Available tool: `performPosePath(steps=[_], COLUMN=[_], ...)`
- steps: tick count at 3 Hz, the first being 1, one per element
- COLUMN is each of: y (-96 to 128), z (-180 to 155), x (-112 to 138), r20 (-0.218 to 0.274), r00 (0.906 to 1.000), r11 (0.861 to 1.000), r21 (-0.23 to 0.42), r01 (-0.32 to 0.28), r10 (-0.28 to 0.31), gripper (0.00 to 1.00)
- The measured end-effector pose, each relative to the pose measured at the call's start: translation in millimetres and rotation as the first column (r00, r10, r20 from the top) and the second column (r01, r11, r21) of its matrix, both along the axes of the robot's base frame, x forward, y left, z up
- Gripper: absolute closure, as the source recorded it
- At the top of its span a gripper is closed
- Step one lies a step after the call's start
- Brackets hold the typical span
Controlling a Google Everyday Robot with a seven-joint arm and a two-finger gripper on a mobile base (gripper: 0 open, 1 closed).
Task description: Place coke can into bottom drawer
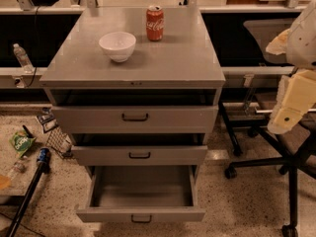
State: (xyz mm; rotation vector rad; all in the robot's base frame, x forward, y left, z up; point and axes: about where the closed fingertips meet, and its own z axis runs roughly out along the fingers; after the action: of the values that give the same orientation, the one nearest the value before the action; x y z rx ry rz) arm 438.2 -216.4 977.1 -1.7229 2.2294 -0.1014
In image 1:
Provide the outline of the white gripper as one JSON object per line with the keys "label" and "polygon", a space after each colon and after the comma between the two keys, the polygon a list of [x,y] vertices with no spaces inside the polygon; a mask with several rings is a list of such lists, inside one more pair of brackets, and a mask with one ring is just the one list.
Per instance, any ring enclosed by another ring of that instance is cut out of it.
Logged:
{"label": "white gripper", "polygon": [[[266,47],[274,55],[286,53],[289,29],[277,35]],[[281,76],[276,94],[276,104],[270,115],[268,131],[284,134],[302,119],[316,103],[316,72],[302,69],[291,77]]]}

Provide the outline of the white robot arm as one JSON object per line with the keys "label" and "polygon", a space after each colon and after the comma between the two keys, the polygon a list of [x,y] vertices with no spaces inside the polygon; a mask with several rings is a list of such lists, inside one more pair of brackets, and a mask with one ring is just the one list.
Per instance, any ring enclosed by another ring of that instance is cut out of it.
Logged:
{"label": "white robot arm", "polygon": [[311,1],[291,27],[281,32],[266,47],[270,54],[285,54],[294,66],[290,76],[278,83],[276,105],[268,130],[284,134],[292,130],[316,104],[316,1]]}

